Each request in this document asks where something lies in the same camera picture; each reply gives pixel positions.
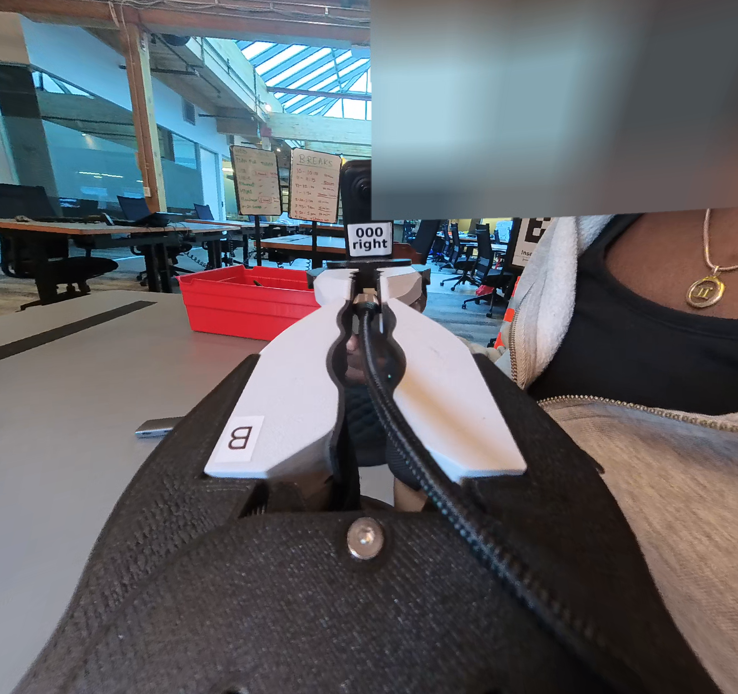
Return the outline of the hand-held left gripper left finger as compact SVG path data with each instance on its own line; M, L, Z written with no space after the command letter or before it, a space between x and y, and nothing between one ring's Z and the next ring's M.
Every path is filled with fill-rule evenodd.
M321 306L261 351L204 468L207 476L302 481L328 473L353 480L339 446L342 393L329 362L348 306Z

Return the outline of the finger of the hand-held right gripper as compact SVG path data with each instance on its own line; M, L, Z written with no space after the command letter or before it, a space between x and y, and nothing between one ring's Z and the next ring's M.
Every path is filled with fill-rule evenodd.
M313 280L313 291L319 306L331 303L353 303L355 277L358 271L321 271Z
M377 292L382 314L386 302L397 299L423 314L427 303L428 271L378 271Z

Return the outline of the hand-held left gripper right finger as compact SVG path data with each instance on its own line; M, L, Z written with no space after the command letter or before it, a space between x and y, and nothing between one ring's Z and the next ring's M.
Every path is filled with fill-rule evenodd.
M519 476L526 463L472 352L450 331L406 304L384 304L404 355L393 397L449 479Z

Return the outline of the grey usb hub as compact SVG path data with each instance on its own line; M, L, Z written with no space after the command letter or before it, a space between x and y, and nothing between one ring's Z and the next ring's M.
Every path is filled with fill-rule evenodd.
M159 439L170 433L181 420L180 416L146 420L134 434L139 439Z

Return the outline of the handwritten whiteboard on stand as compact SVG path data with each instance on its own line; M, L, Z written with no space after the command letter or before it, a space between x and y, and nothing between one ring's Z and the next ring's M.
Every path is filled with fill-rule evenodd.
M235 196L239 214L254 217L257 265L262 265L261 217L282 212L278 161L272 151L231 145Z
M312 224L313 268L322 265L317 253L317 224L335 224L338 220L341 167L339 155L305 148L291 149L289 217Z

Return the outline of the wooden top desk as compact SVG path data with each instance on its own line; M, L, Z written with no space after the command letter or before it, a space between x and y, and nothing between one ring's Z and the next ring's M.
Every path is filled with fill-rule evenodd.
M187 237L193 237L198 242L211 241L213 245L209 251L209 262L215 267L220 267L221 241L225 240L229 231L237 231L240 227L214 221L184 221L163 228L144 228L106 225L103 222L2 219L1 229L3 233L19 238L28 245L30 260L37 268L35 283L38 299L25 303L22 309L26 309L85 295L79 292L58 295L52 284L51 265L42 247L42 236L61 236L65 241L69 238L82 238L95 249L134 246L143 252L149 290L153 293L169 294L172 288L170 265L166 255L168 246L182 243Z
M343 238L318 236L313 249L309 235L289 235L261 239L261 257L278 266L291 266L294 261L306 261L306 268L320 268L328 261L344 261L346 245Z

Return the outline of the black office chair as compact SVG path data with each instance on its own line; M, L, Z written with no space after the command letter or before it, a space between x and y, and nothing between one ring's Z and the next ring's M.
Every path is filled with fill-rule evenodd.
M60 219L42 186L1 184L1 217ZM2 272L12 278L33 278L38 304L63 301L90 292L88 279L116 271L110 258L69 256L69 238L2 229Z
M500 300L502 303L509 301L512 296L514 285L514 275L512 269L508 265L508 255L506 251L496 252L493 249L493 233L490 232L489 225L477 226L477 255L473 260L467 261L469 264L466 272L462 276L460 283L472 283L476 286L487 287L490 292L477 294L473 298L462 303L462 308L466 309L468 302L481 303L489 300L490 308L486 313L488 319L495 319L495 303Z
M456 274L460 272L460 274L457 275L456 279L454 280L455 285L457 285L459 281L463 280L464 276L466 275L466 269L468 268L468 262L464 257L465 246L462 245L457 223L449 222L447 226L447 232L447 242L449 243L449 250L447 251L448 255L446 256L447 260L444 265L440 267L439 270L453 268Z

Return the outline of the red plastic bin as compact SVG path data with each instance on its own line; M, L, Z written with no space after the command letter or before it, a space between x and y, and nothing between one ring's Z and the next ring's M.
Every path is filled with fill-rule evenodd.
M193 331L270 341L319 309L302 270L235 265L177 279Z

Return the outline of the printed marker sign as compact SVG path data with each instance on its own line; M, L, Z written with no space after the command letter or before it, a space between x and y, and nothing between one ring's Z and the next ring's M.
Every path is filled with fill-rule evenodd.
M516 232L512 233L510 265L513 268L525 268L551 221L550 217L520 219Z

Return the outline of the person's black top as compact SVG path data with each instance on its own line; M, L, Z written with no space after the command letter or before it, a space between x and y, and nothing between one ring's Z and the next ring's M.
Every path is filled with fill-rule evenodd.
M653 303L607 269L608 249L638 218L615 216L579 257L571 320L529 394L589 395L713 416L737 412L737 321Z

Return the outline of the wooden support post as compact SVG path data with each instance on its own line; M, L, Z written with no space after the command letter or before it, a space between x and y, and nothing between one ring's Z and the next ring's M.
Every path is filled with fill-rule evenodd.
M123 24L120 30L136 133L136 162L142 175L143 193L151 212L164 212L167 205L154 112L149 39L137 25Z

